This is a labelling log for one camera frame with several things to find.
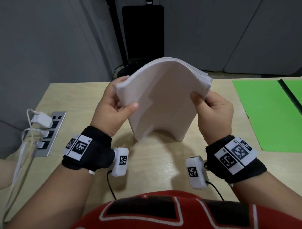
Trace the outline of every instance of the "green cutting mat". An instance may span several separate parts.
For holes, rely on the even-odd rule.
[[[302,115],[277,81],[233,84],[264,151],[302,152]]]
[[[302,80],[284,80],[284,82],[302,104]]]

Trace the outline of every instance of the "forearm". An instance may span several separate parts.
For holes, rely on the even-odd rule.
[[[60,164],[6,228],[69,228],[83,214],[93,177]]]
[[[302,220],[302,197],[269,172],[235,183],[232,190],[240,202],[265,206]]]

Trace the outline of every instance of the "power outlet strip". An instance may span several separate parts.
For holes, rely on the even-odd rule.
[[[56,136],[58,135],[65,116],[65,111],[54,111],[53,113],[51,113],[53,124],[46,130],[49,131],[49,134],[47,137],[44,137],[41,140],[41,142],[43,142],[42,147],[36,150],[34,157],[45,157],[49,155],[49,152],[53,146]]]

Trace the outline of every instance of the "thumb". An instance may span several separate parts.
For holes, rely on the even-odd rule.
[[[119,116],[122,119],[122,121],[126,121],[136,110],[138,109],[138,103],[131,103],[128,106],[124,107],[122,110],[120,110]]]
[[[208,112],[208,110],[210,109],[208,104],[202,99],[202,97],[197,92],[192,92],[190,94],[190,98],[196,108],[197,114]]]

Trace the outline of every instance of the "black pole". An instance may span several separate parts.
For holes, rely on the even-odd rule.
[[[122,56],[122,61],[123,61],[123,64],[124,64],[124,68],[126,68],[126,66],[128,65],[128,59],[127,59],[127,54],[126,54],[126,49],[125,49],[125,45],[124,45],[122,31],[120,29],[120,22],[119,22],[118,16],[117,16],[115,0],[106,0],[106,2],[107,2],[107,5],[109,7],[110,16],[111,16],[111,20],[112,20],[112,23],[113,23],[115,35],[116,35],[116,38],[117,38],[118,47],[120,48],[120,54]]]

